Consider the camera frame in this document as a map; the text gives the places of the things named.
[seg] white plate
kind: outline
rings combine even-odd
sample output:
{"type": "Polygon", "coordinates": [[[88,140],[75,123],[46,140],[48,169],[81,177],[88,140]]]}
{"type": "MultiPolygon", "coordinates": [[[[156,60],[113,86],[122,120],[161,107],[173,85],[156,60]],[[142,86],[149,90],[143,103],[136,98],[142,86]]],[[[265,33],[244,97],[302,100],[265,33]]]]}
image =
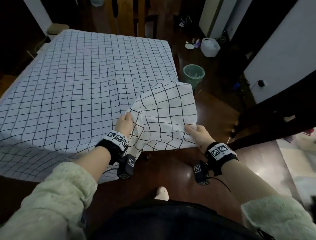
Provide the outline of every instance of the white plate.
{"type": "Polygon", "coordinates": [[[194,46],[192,44],[189,44],[189,43],[184,45],[184,46],[186,49],[190,49],[190,50],[192,50],[194,48],[194,46]]]}

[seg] wristband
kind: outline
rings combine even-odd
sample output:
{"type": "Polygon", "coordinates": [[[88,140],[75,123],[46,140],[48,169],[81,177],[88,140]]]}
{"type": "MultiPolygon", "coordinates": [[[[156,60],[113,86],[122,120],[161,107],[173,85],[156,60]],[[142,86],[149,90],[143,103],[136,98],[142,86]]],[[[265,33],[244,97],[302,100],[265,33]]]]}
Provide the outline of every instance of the wristband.
{"type": "Polygon", "coordinates": [[[222,174],[221,167],[224,163],[237,158],[237,154],[224,143],[213,142],[205,152],[205,157],[208,159],[208,167],[213,170],[214,175],[222,174]]]}
{"type": "Polygon", "coordinates": [[[128,139],[122,133],[110,131],[95,147],[106,148],[111,155],[109,165],[119,161],[127,149],[128,139]]]}

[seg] person's left hand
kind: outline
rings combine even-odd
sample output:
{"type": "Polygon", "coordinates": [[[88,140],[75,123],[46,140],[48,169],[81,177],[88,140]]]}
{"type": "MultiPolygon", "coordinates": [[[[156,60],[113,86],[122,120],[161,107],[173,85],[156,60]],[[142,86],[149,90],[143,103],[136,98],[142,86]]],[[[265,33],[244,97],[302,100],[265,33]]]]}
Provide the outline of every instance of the person's left hand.
{"type": "Polygon", "coordinates": [[[132,128],[133,128],[132,115],[130,112],[127,112],[125,115],[121,116],[118,119],[114,130],[122,133],[129,139],[132,128]]]}

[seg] wooden chair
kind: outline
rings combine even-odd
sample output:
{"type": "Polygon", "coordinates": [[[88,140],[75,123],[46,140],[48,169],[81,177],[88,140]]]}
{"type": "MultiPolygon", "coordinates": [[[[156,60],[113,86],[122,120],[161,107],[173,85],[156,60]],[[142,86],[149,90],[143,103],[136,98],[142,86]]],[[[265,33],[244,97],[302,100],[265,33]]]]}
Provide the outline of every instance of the wooden chair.
{"type": "MultiPolygon", "coordinates": [[[[145,22],[154,21],[153,38],[157,37],[158,14],[145,9],[145,0],[138,0],[137,11],[133,10],[133,0],[117,0],[117,23],[121,35],[145,37],[145,22]]],[[[112,0],[105,0],[112,34],[118,34],[114,20],[112,0]]]]}

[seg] chair backrest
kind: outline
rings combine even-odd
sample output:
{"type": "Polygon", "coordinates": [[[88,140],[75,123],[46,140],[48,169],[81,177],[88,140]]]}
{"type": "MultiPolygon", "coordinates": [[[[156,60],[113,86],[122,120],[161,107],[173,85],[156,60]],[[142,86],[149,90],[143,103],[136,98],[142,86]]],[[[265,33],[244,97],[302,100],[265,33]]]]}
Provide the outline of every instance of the chair backrest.
{"type": "MultiPolygon", "coordinates": [[[[114,20],[112,0],[105,0],[112,34],[118,34],[114,20]]],[[[121,35],[135,36],[133,0],[117,0],[117,23],[121,35]]],[[[145,37],[145,0],[138,0],[138,36],[145,37]]]]}

